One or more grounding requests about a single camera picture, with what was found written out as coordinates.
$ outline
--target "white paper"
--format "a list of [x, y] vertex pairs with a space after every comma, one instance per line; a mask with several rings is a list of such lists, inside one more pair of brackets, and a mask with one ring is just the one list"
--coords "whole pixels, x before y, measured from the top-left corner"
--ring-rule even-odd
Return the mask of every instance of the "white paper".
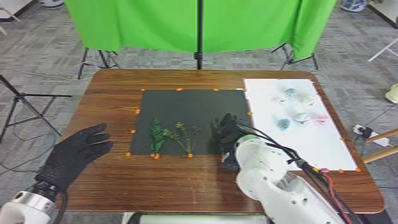
[[[297, 97], [288, 97], [284, 93], [290, 88], [298, 90]], [[254, 127], [281, 145], [297, 150], [302, 159], [314, 167], [355, 170], [357, 165], [311, 80], [245, 79], [245, 90]], [[304, 95], [314, 98], [313, 106], [302, 102]], [[293, 120], [297, 113], [306, 113], [309, 116], [306, 124]], [[316, 122], [318, 116], [329, 117], [322, 124]], [[284, 131], [277, 127], [281, 119], [290, 119], [290, 128]], [[298, 170], [295, 164], [290, 165], [290, 169]]]

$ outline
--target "green screen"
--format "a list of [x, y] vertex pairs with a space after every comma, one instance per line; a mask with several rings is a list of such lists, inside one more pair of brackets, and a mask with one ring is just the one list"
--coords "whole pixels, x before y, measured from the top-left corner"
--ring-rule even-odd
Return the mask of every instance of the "green screen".
[[[197, 51], [197, 0], [68, 0], [85, 47]], [[204, 0], [204, 52], [316, 48], [336, 0]]]

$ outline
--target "black glove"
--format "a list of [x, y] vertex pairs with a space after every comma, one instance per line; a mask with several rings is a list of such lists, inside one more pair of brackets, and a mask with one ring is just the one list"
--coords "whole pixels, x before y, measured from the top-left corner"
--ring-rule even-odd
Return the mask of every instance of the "black glove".
[[98, 134], [105, 129], [107, 124], [83, 129], [53, 147], [36, 180], [46, 181], [62, 191], [68, 190], [87, 164], [114, 146], [112, 142], [99, 143], [110, 138], [108, 134]]

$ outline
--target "wooden table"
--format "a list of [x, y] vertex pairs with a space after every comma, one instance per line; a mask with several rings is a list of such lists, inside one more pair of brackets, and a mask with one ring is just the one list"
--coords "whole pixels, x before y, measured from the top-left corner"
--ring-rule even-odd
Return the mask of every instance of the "wooden table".
[[314, 81], [361, 168], [361, 172], [330, 173], [336, 189], [355, 212], [377, 213], [384, 210], [380, 191], [311, 73], [101, 70], [82, 98], [66, 136], [107, 122], [115, 146], [108, 155], [87, 167], [71, 186], [71, 211], [263, 213], [259, 203], [240, 192], [235, 183], [236, 172], [220, 169], [220, 156], [203, 155], [194, 159], [187, 159], [187, 156], [162, 156], [160, 160], [153, 160], [149, 156], [126, 155], [142, 89], [235, 89], [243, 88], [243, 78], [295, 78]]

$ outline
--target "light stand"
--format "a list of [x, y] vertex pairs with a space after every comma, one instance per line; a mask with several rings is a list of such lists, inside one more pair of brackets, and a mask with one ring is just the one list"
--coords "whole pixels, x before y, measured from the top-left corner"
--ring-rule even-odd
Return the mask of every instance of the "light stand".
[[[25, 93], [18, 92], [14, 86], [11, 85], [7, 79], [4, 78], [2, 75], [0, 75], [0, 82], [4, 83], [4, 86], [5, 86], [5, 88], [9, 89], [9, 91], [14, 93], [12, 106], [11, 106], [9, 116], [7, 116], [7, 120], [5, 120], [5, 124], [4, 124], [4, 130], [2, 130], [2, 134], [0, 134], [0, 142], [2, 142], [2, 140], [4, 140], [4, 135], [5, 135], [7, 128], [12, 127], [12, 126], [16, 126], [18, 124], [23, 124], [23, 123], [27, 123], [27, 122], [37, 120], [37, 119], [41, 119], [41, 120], [44, 121], [48, 127], [52, 128], [52, 130], [55, 131], [55, 133], [57, 133], [59, 136], [60, 136], [60, 133], [59, 133], [59, 131], [57, 131], [57, 129], [55, 129], [52, 123], [48, 122], [48, 120], [46, 120], [46, 118], [44, 118], [44, 114], [46, 114], [46, 111], [48, 111], [50, 106], [52, 106], [52, 104], [53, 104], [55, 98], [57, 98], [57, 97], [71, 97], [71, 95], [25, 94]], [[52, 98], [52, 100], [50, 100], [50, 102], [48, 102], [48, 104], [46, 104], [46, 107], [44, 107], [44, 109], [43, 109], [41, 112], [39, 112], [39, 110], [36, 109], [36, 107], [32, 106], [32, 104], [30, 104], [30, 102], [28, 102], [28, 100], [27, 100], [27, 96], [37, 96], [37, 97], [50, 97], [50, 98]], [[18, 104], [20, 102], [21, 102], [23, 105], [27, 106], [27, 108], [28, 108], [28, 110], [32, 111], [32, 113], [34, 113], [36, 116], [34, 116], [32, 118], [28, 118], [28, 119], [25, 119], [25, 120], [21, 120], [21, 121], [18, 121], [18, 122], [12, 123], [12, 122], [11, 122], [11, 118], [12, 118], [12, 115], [14, 115], [16, 104]]]

